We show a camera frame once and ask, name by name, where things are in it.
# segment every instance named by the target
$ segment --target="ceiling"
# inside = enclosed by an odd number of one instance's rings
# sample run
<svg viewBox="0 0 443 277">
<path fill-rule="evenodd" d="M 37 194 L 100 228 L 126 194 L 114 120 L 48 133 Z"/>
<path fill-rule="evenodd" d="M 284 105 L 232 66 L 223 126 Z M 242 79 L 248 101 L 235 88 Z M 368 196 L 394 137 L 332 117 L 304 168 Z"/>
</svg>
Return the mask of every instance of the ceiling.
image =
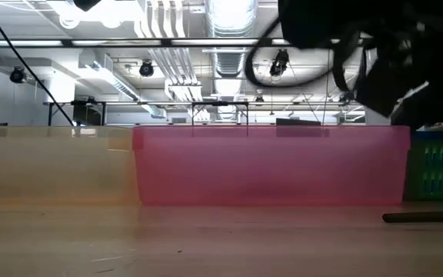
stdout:
<svg viewBox="0 0 443 277">
<path fill-rule="evenodd" d="M 204 5 L 202 0 L 184 0 L 184 27 L 186 35 L 190 38 L 206 37 L 206 23 Z M 42 38 L 138 38 L 133 30 L 133 22 L 123 22 L 118 28 L 106 28 L 100 22 L 82 22 L 72 30 L 60 26 L 59 16 L 50 11 L 51 7 L 46 1 L 29 2 L 0 1 L 0 25 L 7 35 L 12 39 L 42 39 Z M 277 15 L 276 0 L 260 0 L 255 23 L 255 34 L 261 34 L 266 25 Z M 281 30 L 278 29 L 272 35 L 281 38 Z M 209 97 L 213 93 L 213 71 L 210 54 L 204 53 L 206 49 L 190 48 L 189 53 L 195 67 L 196 75 L 202 84 L 203 97 Z M 24 57 L 49 58 L 57 64 L 66 66 L 69 62 L 76 62 L 81 49 L 22 49 Z M 150 58 L 147 49 L 142 48 L 100 48 L 88 50 L 100 59 L 105 54 L 114 61 L 114 71 L 138 90 L 142 97 L 151 101 L 168 100 L 163 92 L 165 78 L 157 70 L 150 78 L 139 75 L 139 66 L 142 60 Z M 269 66 L 278 50 L 276 48 L 263 48 L 256 56 L 255 71 L 260 76 L 267 76 Z M 311 78 L 311 76 L 326 70 L 329 66 L 328 58 L 332 52 L 327 50 L 299 51 L 294 48 L 288 50 L 290 67 L 281 78 L 272 80 L 274 83 L 292 83 L 296 80 Z M 15 56 L 8 49 L 0 49 L 0 60 L 11 59 Z M 360 63 L 360 51 L 350 58 L 346 65 L 345 77 L 353 82 L 358 72 Z M 106 101 L 117 101 L 121 97 L 118 92 L 108 83 L 100 79 L 80 79 L 77 82 L 76 93 L 79 95 L 93 95 L 98 99 Z M 340 91 L 336 89 L 331 76 L 319 82 L 315 82 L 305 88 L 264 89 L 257 90 L 256 87 L 243 81 L 241 93 L 249 101 L 254 101 L 258 93 L 261 93 L 266 101 L 324 101 L 326 92 L 333 100 L 338 101 Z"/>
</svg>

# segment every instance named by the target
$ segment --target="wooden table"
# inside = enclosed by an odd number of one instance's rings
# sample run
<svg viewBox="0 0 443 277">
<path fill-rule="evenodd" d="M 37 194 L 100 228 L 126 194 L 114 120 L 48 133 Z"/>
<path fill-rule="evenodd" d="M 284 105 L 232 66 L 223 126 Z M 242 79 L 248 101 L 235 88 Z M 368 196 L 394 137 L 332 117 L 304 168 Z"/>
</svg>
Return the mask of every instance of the wooden table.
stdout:
<svg viewBox="0 0 443 277">
<path fill-rule="evenodd" d="M 411 208 L 0 206 L 0 276 L 443 276 L 443 224 Z"/>
</svg>

